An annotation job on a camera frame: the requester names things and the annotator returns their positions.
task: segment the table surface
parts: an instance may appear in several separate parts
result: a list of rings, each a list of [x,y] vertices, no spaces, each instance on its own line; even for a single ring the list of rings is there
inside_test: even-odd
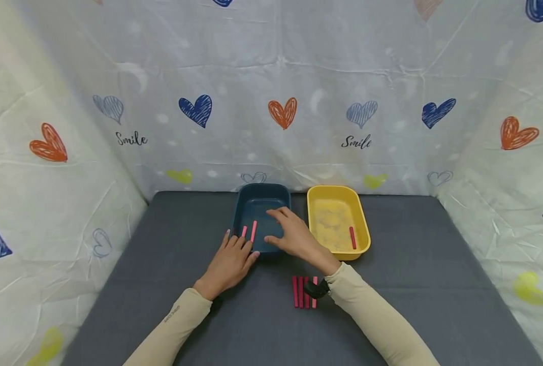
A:
[[[149,205],[63,364],[122,365],[206,269],[236,194],[161,192]],[[413,325],[442,366],[543,365],[447,212],[433,197],[361,196],[371,248],[350,264]],[[305,194],[292,209],[306,215]],[[175,365],[383,365],[329,297],[295,309],[284,255],[259,261],[187,340]]]

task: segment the fabric wall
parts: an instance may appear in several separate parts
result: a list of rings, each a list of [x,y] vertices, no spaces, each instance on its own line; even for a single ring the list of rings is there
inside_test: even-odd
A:
[[[543,22],[438,198],[543,358]]]
[[[525,0],[16,4],[148,198],[431,194],[536,27]]]
[[[0,366],[58,364],[145,208],[0,2]]]
[[[264,181],[440,192],[543,357],[543,0],[0,0],[0,364],[58,362],[142,194]]]

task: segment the plastic tray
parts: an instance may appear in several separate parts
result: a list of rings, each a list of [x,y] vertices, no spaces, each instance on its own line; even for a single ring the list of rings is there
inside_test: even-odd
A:
[[[307,192],[312,235],[339,261],[352,261],[371,246],[371,236],[355,191],[345,186],[314,186]],[[349,227],[355,231],[356,249]]]
[[[233,215],[231,231],[233,235],[240,236],[243,227],[247,227],[245,237],[251,239],[253,221],[257,221],[253,251],[259,251],[261,255],[279,254],[282,250],[263,241],[267,235],[282,238],[283,229],[275,222],[275,219],[267,213],[268,209],[287,207],[292,208],[292,198],[289,190],[282,185],[275,184],[250,184],[245,185],[238,192],[237,205]]]

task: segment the yellow heart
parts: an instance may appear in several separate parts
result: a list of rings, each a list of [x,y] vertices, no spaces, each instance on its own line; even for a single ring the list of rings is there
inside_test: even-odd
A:
[[[387,174],[379,174],[376,177],[367,174],[365,175],[365,186],[370,189],[377,189],[380,187],[380,185],[384,184],[386,180]]]
[[[58,328],[50,328],[44,335],[40,351],[25,366],[47,366],[62,350],[64,336]]]
[[[192,172],[188,169],[180,170],[179,172],[176,172],[176,170],[168,170],[165,173],[168,177],[182,182],[185,185],[189,185],[192,181]]]
[[[524,272],[513,282],[517,297],[531,305],[543,306],[543,291],[537,288],[539,277],[533,272]]]

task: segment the hand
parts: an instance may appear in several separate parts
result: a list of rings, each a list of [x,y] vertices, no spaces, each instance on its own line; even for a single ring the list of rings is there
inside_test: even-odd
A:
[[[255,263],[259,252],[251,252],[253,243],[245,242],[243,236],[229,239],[226,231],[222,244],[210,262],[206,273],[194,284],[194,289],[206,300],[213,301],[225,290],[236,286]]]
[[[321,246],[300,219],[289,208],[269,209],[267,214],[274,217],[283,228],[283,238],[265,236],[265,242],[271,243],[288,254],[310,263],[325,276],[333,275],[340,267],[338,259],[330,250]]]

